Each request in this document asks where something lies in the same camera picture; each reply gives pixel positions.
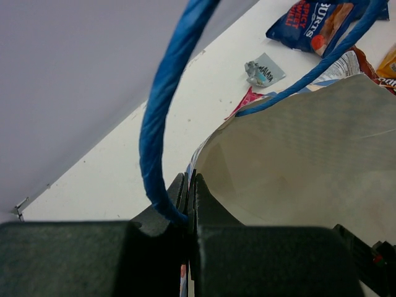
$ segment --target gray wall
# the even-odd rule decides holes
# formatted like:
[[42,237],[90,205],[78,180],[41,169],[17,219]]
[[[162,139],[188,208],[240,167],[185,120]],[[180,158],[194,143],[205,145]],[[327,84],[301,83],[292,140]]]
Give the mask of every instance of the gray wall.
[[[223,0],[197,51],[256,2]],[[36,198],[146,99],[186,3],[0,2],[0,211]]]

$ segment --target white table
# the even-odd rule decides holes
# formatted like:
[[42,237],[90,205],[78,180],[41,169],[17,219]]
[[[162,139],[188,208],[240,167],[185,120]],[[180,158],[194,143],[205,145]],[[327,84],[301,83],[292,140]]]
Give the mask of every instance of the white table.
[[[188,65],[168,115],[163,170],[166,185],[246,93],[244,63],[266,52],[286,78],[258,92],[287,88],[320,58],[266,39],[266,30],[295,0],[259,1]],[[396,41],[396,3],[390,22],[377,21],[358,42],[376,68]],[[150,202],[140,176],[138,138],[145,104],[78,161],[23,212],[25,220],[125,220]]]

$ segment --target blue rope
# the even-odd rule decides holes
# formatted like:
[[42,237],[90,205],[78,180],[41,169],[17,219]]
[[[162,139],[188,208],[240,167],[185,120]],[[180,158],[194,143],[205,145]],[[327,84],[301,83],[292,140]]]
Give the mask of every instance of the blue rope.
[[[165,120],[183,69],[219,2],[220,0],[189,1],[155,75],[140,132],[140,169],[146,195],[154,209],[177,225],[186,225],[187,216],[178,212],[171,203],[162,176],[161,158]],[[385,2],[386,0],[371,0],[363,17],[348,36],[299,81],[268,102],[240,111],[236,116],[262,111],[313,82],[369,30]]]
[[235,116],[245,116],[247,114],[258,113],[259,111],[265,110],[268,107],[273,106],[279,101],[289,97],[290,95],[305,88],[311,82],[316,80],[327,68],[329,68],[336,60],[340,59],[341,56],[350,49],[373,25],[376,21],[377,16],[381,13],[382,8],[387,0],[370,0],[370,4],[366,9],[366,12],[356,24],[353,30],[345,37],[345,39],[335,48],[333,51],[326,56],[314,69],[309,71],[306,75],[300,78],[292,86],[286,90],[280,92],[277,96],[273,97],[269,101],[257,105],[256,107],[248,108],[235,114]]
[[140,131],[140,170],[146,195],[155,210],[177,225],[186,225],[188,220],[170,201],[162,176],[166,114],[184,67],[219,2],[189,1],[155,75]]

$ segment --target paper bag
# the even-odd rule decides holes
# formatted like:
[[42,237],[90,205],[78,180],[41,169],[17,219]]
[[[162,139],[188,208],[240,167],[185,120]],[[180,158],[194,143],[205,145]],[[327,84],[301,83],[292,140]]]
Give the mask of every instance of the paper bag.
[[395,147],[396,98],[355,75],[228,119],[189,168],[243,224],[339,223],[370,245],[395,243]]

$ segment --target white tabletop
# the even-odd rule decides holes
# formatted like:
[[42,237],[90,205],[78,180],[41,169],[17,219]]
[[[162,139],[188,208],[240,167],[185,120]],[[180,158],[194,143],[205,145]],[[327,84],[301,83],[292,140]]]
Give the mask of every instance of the white tabletop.
[[[267,89],[287,88],[320,57],[269,40],[267,29],[295,0],[259,1],[187,66],[166,123],[163,170],[166,185],[184,172],[191,155],[246,93],[244,63],[267,53],[286,77]],[[390,22],[377,21],[358,42],[376,68],[396,41],[396,3]],[[140,106],[98,145],[52,184],[23,212],[25,220],[125,220],[146,208],[139,168]]]

